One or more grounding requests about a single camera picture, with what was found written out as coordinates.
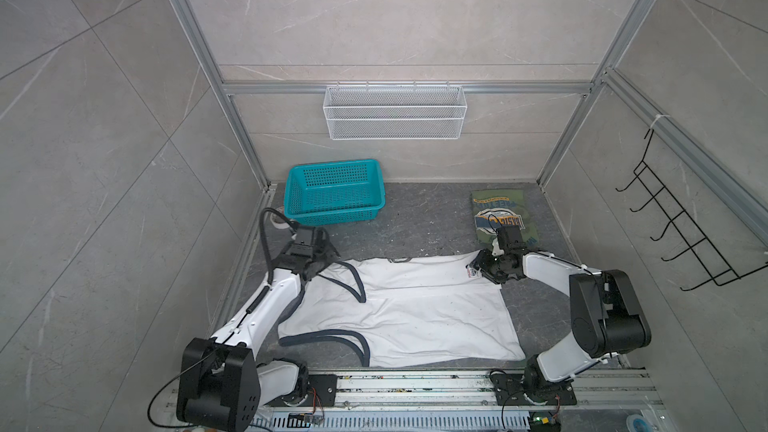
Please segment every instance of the aluminum rail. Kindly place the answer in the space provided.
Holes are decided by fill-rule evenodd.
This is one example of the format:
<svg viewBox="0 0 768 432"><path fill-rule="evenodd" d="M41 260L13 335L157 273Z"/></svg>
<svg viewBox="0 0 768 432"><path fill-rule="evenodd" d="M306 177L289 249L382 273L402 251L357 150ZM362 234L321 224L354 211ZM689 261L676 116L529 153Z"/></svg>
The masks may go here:
<svg viewBox="0 0 768 432"><path fill-rule="evenodd" d="M363 86L461 86L465 93L578 93L589 94L588 81L227 81L224 93L237 94L323 94L328 87Z"/></svg>

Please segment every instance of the black wire rack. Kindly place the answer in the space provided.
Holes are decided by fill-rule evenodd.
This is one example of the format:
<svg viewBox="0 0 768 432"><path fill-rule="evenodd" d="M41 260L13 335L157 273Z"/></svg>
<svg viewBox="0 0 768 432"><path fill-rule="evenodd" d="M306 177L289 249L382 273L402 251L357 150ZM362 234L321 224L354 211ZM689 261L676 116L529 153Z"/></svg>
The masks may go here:
<svg viewBox="0 0 768 432"><path fill-rule="evenodd" d="M739 272L736 272L736 270L734 270L731 264L725 259L723 254L721 254L720 251L717 249L717 247L715 247L715 244L712 242L712 240L709 239L709 237L704 233L701 227L696 223L696 220L688 213L685 207L682 206L680 201L677 200L677 197L674 196L672 191L669 188L667 188L667 185L665 185L664 182L659 178L659 176L656 175L656 172L654 172L654 170L648 165L648 162L645 161L645 156L648 154L650 141L653 139L653 137L654 137L654 130L649 129L648 132L646 132L644 137L644 139L648 139L648 142L645 144L645 151L643 152L643 158L640 159L640 163L638 164L638 166L632 170L632 174L634 175L634 178L632 179L632 181L629 182L629 184L627 184L626 187L621 189L617 188L616 191L619 191L619 192L626 191L636 181L642 184L645 190L650 195L650 198L639 209L635 210L633 208L630 208L629 210L631 212L639 212L644 208L646 208L646 206L648 206L648 204L650 204L651 202L655 203L656 205L658 205L659 209L661 209L661 211L667 217L667 225L664 227L664 230L661 232L661 235L659 235L658 237L651 237L650 239L652 241L658 242L664 237L664 235L667 234L667 231L670 229L670 227L672 227L676 230L677 234L680 235L680 237L683 239L683 242L685 242L685 245L686 245L686 248L683 251L681 251L679 254L671 258L662 257L661 260L665 262L671 262L674 259L678 258L679 256L685 254L686 252L690 252L696 257L696 260L699 262L699 264L701 264L701 267L704 268L706 274L709 275L709 278L706 279L705 281L697 285L694 285L693 287L690 287L690 288L680 287L680 290L692 291L710 282L715 283L715 285L717 285L718 287L722 287L723 285L726 285L733 281L740 280L748 275L751 275L752 273L761 271L764 268L768 268L768 262L766 262L766 264L763 265L762 267L758 267L752 271L748 271L747 273L739 273ZM652 175L653 178L655 178L656 181L660 184L660 188L656 190L656 192L651 191L650 187L648 186L648 183L646 183L646 181L643 180L643 177L641 176L642 174ZM658 197L662 192L666 192L668 196L670 196L672 200L674 200L677 206L680 207L680 212L678 212L676 215L670 215L667 209L663 207L662 204L659 202ZM690 223L694 225L695 229L698 230L702 238L696 241L689 240L689 238L686 237L686 235L683 233L680 227L677 226L677 223L675 223L676 220L681 218L687 218L690 221ZM701 256L699 255L699 253L696 252L695 247L698 247L700 245L711 247L712 250L715 251L717 256L720 257L720 260L723 261L723 267L725 270L721 272L713 273L706 266L706 264L704 264L704 261L701 259Z"/></svg>

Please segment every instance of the white wire basket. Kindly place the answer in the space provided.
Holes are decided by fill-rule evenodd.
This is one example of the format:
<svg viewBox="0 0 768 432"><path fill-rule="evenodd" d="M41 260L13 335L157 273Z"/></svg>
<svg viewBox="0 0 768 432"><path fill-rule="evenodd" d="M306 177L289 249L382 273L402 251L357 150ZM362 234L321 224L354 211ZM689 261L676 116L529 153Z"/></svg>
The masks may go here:
<svg viewBox="0 0 768 432"><path fill-rule="evenodd" d="M457 85L341 85L322 110L333 140L458 139L467 101Z"/></svg>

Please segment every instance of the metal base plate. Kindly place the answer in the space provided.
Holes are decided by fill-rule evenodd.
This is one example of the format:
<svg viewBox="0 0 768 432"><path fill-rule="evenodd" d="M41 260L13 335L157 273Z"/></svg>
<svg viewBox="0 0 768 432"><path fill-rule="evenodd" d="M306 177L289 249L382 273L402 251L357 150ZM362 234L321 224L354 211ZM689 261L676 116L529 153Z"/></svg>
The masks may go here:
<svg viewBox="0 0 768 432"><path fill-rule="evenodd" d="M312 406L312 389L317 391L317 398L320 399L320 403L323 407L333 407L336 402L336 382L339 377L333 374L310 374L310 382L307 389L309 393L301 404L297 407ZM268 402L266 405L270 407L285 407L286 403L280 398L274 399Z"/></svg>
<svg viewBox="0 0 768 432"><path fill-rule="evenodd" d="M576 405L571 382L550 384L545 390L539 391L535 396L530 392L525 393L522 388L523 374L497 373L491 376L491 382L495 386L496 403L505 407L511 405Z"/></svg>

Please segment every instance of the gray marble wall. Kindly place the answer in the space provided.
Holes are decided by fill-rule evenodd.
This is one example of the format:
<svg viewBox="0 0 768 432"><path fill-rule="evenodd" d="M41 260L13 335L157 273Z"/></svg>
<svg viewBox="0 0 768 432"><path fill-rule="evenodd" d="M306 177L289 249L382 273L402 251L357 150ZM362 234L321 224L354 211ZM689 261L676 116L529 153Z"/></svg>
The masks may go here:
<svg viewBox="0 0 768 432"><path fill-rule="evenodd" d="M766 0L658 0L619 65L756 195L768 201ZM546 192L582 261L630 273L653 331L630 355L650 369L681 430L768 430L768 270L717 287L633 177L648 127L610 91L590 112ZM664 143L648 162L734 268L765 264L766 247ZM657 190L658 184L651 184ZM662 206L679 208L663 193ZM691 224L678 221L691 233ZM697 251L713 270L723 264Z"/></svg>
<svg viewBox="0 0 768 432"><path fill-rule="evenodd" d="M143 430L255 178L168 0L0 0L0 56L0 429Z"/></svg>
<svg viewBox="0 0 768 432"><path fill-rule="evenodd" d="M573 113L576 94L470 94L457 140L329 139L322 95L238 95L274 180L293 165L376 158L387 181L532 181Z"/></svg>
<svg viewBox="0 0 768 432"><path fill-rule="evenodd" d="M231 81L591 80L633 0L191 0ZM390 181L534 179L578 98L472 96L456 141L331 141L322 100L239 97L270 178L377 158Z"/></svg>

